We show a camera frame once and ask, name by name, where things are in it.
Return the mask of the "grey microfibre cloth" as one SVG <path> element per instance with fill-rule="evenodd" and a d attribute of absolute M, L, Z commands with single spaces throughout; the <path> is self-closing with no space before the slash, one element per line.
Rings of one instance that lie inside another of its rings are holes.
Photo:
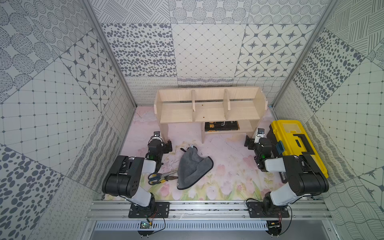
<path fill-rule="evenodd" d="M 187 150 L 182 149 L 182 151 L 184 154 L 178 167 L 178 190 L 192 187 L 214 167 L 212 158 L 201 157 L 195 146 L 189 147 Z"/>

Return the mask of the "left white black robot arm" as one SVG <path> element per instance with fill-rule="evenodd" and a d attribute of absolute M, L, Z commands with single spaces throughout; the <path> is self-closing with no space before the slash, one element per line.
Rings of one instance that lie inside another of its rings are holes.
<path fill-rule="evenodd" d="M 162 167 L 164 154 L 173 151 L 170 140 L 164 142 L 160 137 L 149 140 L 149 151 L 144 158 L 117 156 L 103 183 L 106 195 L 122 197 L 141 208 L 151 208 L 154 197 L 140 186 L 143 174 L 156 174 Z"/>

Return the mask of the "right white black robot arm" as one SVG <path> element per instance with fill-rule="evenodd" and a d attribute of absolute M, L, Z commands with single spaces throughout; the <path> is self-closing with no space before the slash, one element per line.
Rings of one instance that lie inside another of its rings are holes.
<path fill-rule="evenodd" d="M 273 158 L 273 144 L 267 138 L 257 143 L 246 137 L 245 147 L 255 152 L 255 162 L 259 170 L 285 174 L 286 183 L 277 190 L 268 192 L 263 199 L 265 213 L 284 209 L 302 197 L 317 196 L 329 190 L 329 182 L 319 166 L 309 154 L 290 155 Z"/>

